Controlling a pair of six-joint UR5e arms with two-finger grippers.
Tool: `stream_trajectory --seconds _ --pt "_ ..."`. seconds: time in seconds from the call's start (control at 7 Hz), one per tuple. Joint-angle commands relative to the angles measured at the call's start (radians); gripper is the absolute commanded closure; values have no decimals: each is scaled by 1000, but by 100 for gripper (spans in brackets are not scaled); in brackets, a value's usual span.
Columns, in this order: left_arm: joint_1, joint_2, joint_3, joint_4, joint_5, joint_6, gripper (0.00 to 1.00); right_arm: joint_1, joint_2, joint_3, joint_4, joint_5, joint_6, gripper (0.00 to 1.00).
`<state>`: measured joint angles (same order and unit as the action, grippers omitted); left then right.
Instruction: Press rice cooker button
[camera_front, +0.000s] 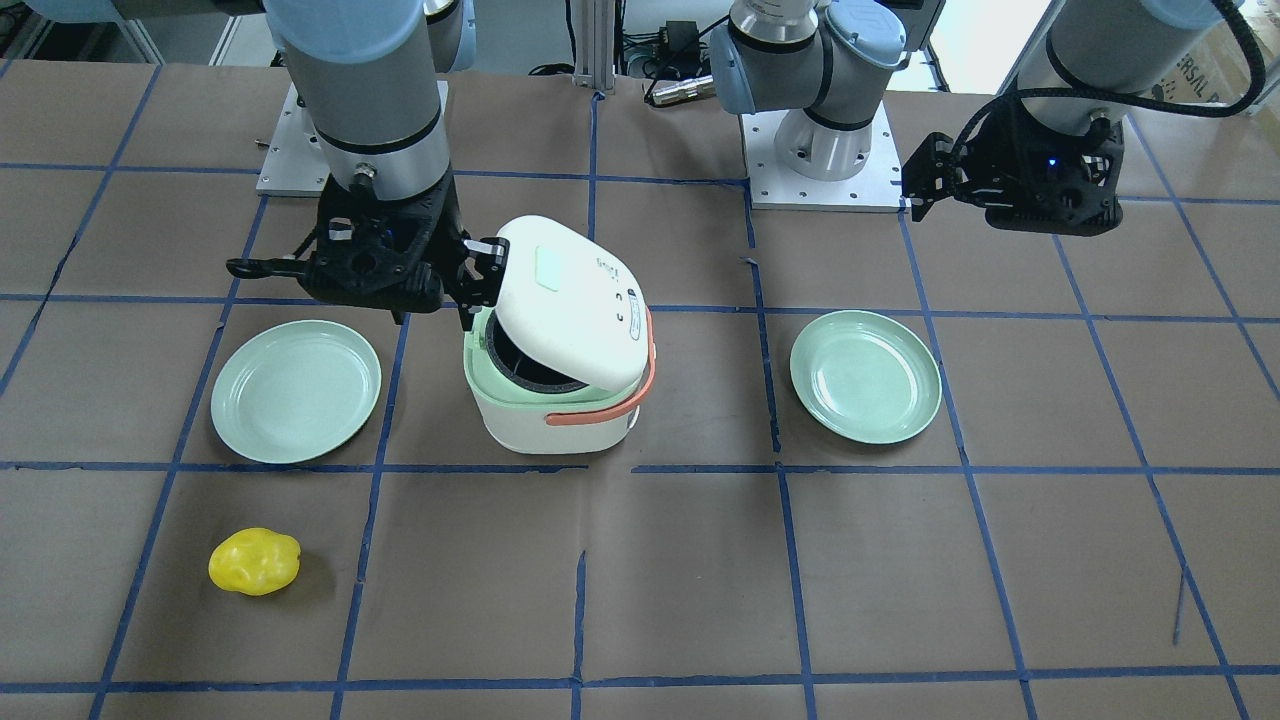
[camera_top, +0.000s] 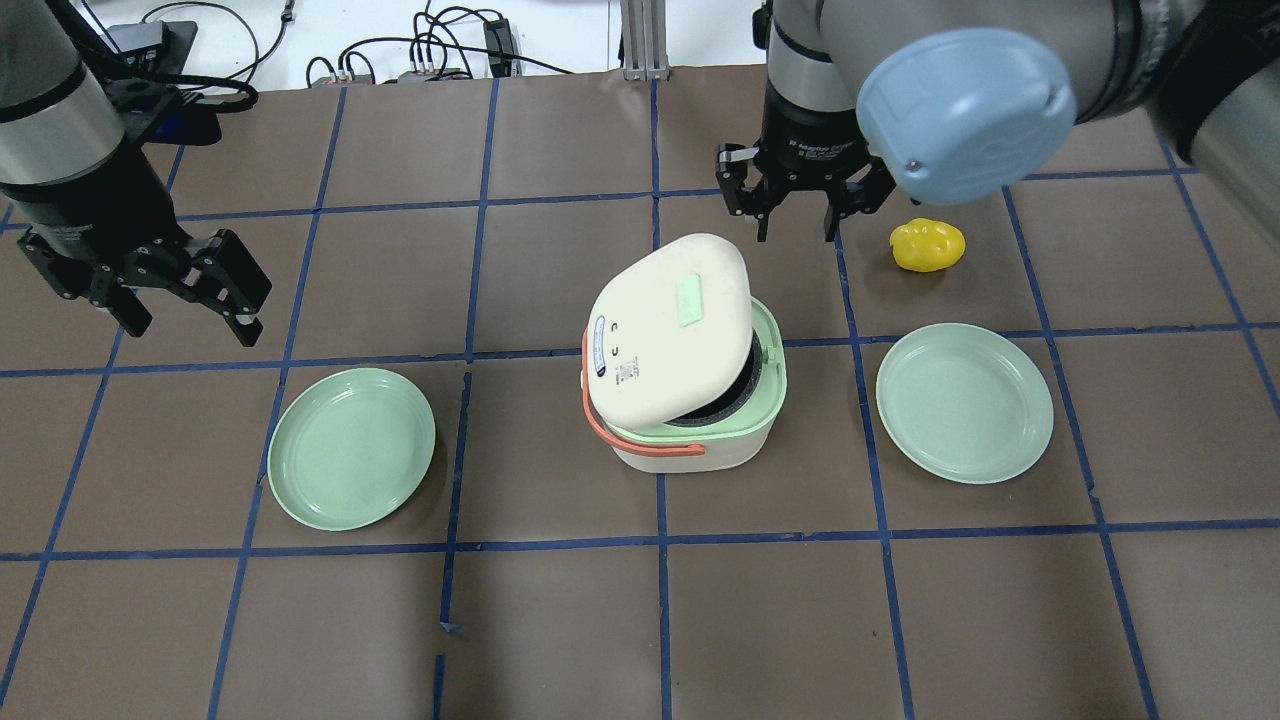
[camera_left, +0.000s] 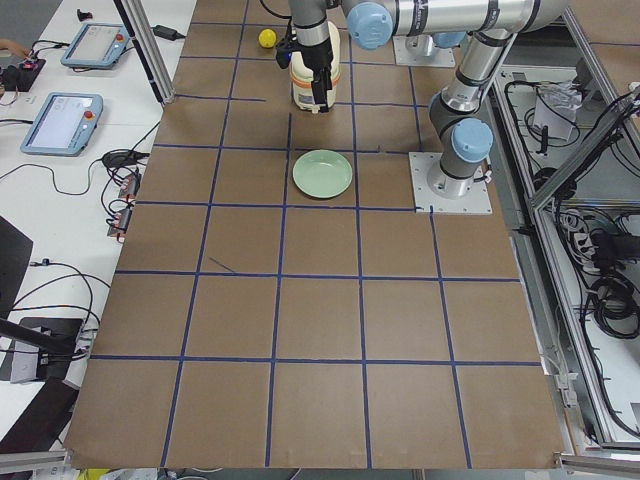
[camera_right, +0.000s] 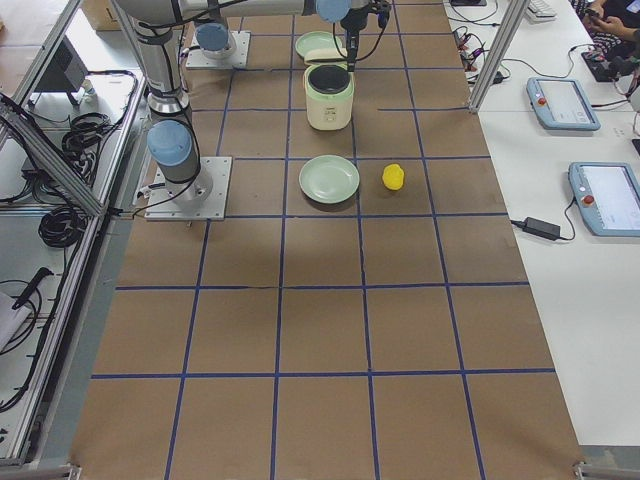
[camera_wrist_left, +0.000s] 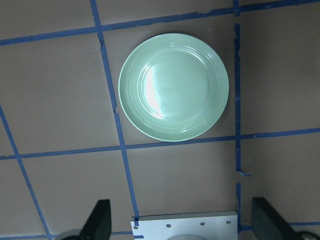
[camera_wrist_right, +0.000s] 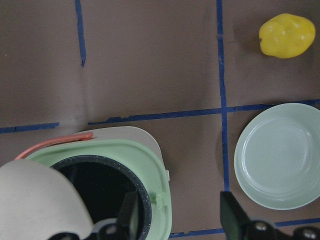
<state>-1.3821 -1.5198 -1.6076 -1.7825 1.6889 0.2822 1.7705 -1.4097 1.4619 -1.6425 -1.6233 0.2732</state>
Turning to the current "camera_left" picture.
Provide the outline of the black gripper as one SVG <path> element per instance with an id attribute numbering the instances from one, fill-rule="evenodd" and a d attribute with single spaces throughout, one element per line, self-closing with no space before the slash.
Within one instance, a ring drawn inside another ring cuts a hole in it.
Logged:
<path id="1" fill-rule="evenodd" d="M 300 53 L 306 68 L 311 71 L 311 88 L 314 103 L 321 113 L 329 111 L 328 92 L 333 89 L 331 78 L 331 63 L 333 50 L 331 40 L 327 37 L 316 45 L 303 45 L 300 40 Z"/>

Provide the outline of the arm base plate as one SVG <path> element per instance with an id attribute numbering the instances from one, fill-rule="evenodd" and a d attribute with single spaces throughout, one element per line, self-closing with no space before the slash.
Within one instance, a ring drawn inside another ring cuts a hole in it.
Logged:
<path id="1" fill-rule="evenodd" d="M 441 169 L 439 152 L 410 152 L 409 164 L 417 213 L 491 215 L 493 209 L 482 167 L 467 179 L 453 179 Z"/>
<path id="2" fill-rule="evenodd" d="M 393 38 L 395 63 L 400 66 L 453 68 L 455 58 L 451 48 L 439 48 L 429 35 Z"/>

